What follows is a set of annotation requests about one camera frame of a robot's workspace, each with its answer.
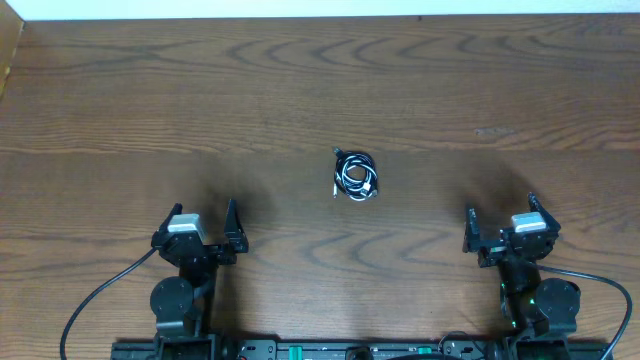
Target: white background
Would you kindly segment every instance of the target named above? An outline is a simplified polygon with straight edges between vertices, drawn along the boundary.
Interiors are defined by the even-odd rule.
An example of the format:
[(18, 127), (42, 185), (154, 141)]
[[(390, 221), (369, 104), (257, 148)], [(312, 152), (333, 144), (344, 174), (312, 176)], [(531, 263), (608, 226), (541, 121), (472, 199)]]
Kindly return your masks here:
[(24, 20), (640, 12), (640, 0), (8, 0)]

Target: brown object in corner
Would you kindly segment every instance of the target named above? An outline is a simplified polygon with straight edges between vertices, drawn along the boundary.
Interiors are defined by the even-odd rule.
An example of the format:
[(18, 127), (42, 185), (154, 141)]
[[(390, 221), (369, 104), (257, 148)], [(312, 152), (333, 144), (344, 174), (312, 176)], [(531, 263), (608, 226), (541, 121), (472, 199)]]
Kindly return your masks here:
[(23, 25), (24, 21), (11, 6), (0, 0), (0, 98), (4, 93), (5, 82), (11, 70), (11, 59), (16, 53)]

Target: wooden table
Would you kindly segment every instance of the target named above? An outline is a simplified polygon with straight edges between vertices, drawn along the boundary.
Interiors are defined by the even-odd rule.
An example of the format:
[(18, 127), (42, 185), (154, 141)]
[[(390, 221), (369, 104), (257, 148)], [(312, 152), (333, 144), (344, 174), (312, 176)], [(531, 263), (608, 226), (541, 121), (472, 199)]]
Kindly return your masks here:
[[(484, 16), (30, 24), (0, 104), (2, 359), (54, 359), (75, 307), (149, 249), (174, 202), (214, 240), (238, 201), (251, 253), (212, 322), (291, 338), (497, 335), (495, 269), (464, 205), (508, 225), (535, 191), (562, 224), (544, 264), (640, 299), (640, 17)], [(380, 195), (333, 199), (332, 146)], [(92, 301), (70, 359), (147, 338), (155, 256)], [(610, 339), (611, 287), (576, 338)], [(640, 356), (634, 316), (618, 359)]]

